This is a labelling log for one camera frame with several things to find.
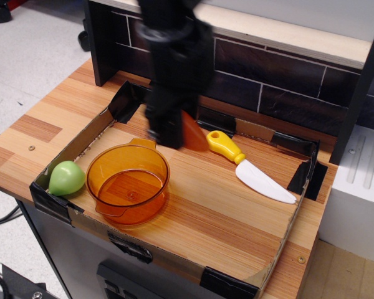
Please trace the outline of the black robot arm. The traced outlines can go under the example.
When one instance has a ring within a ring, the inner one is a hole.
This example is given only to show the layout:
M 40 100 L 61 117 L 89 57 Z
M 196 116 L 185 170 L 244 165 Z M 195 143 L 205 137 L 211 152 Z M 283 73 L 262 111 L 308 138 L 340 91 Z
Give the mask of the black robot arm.
M 146 101 L 149 136 L 159 145 L 206 151 L 198 126 L 199 97 L 214 75 L 212 27 L 195 14 L 197 1 L 139 1 L 139 34 L 151 57 L 153 89 Z

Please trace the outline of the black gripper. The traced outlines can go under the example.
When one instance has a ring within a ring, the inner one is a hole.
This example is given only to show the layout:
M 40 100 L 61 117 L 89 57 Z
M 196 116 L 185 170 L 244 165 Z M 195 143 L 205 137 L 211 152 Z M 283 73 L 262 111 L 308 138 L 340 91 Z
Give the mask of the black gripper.
M 213 78 L 213 30 L 207 23 L 168 32 L 144 27 L 143 37 L 154 83 L 145 112 L 148 136 L 159 145 L 180 149 L 184 145 L 181 110 L 194 118 L 198 97 Z

